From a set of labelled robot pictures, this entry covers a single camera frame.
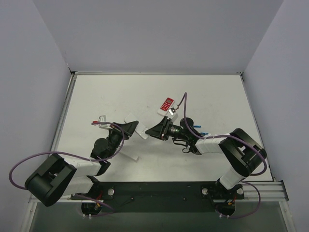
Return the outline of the grey white remote control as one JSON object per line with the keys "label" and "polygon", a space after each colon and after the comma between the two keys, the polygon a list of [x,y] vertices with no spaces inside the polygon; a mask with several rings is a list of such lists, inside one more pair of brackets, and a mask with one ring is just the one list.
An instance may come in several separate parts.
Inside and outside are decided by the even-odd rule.
{"label": "grey white remote control", "polygon": [[149,135],[146,134],[146,131],[149,129],[146,127],[134,114],[130,113],[124,118],[125,123],[138,122],[137,126],[134,129],[134,132],[142,139],[146,140]]}

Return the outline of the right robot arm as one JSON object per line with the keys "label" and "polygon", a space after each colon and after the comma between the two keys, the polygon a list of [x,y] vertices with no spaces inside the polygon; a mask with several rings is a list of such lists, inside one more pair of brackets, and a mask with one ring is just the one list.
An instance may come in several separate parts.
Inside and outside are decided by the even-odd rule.
{"label": "right robot arm", "polygon": [[184,153],[224,154],[231,167],[217,181],[206,187],[207,195],[215,200],[243,199],[240,182],[252,175],[260,164],[266,164],[265,149],[240,128],[223,136],[207,138],[196,130],[191,118],[181,119],[177,126],[165,116],[145,133],[162,141],[171,138],[175,145],[184,146]]}

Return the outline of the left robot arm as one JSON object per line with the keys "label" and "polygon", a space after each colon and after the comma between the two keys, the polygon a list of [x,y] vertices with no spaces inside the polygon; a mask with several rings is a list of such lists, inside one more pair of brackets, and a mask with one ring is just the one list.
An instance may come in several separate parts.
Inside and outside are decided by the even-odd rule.
{"label": "left robot arm", "polygon": [[56,152],[50,155],[26,180],[25,188],[45,206],[52,206],[62,196],[81,193],[97,197],[96,177],[110,166],[109,159],[119,153],[138,126],[138,121],[111,123],[106,138],[95,141],[89,158],[70,157]]}

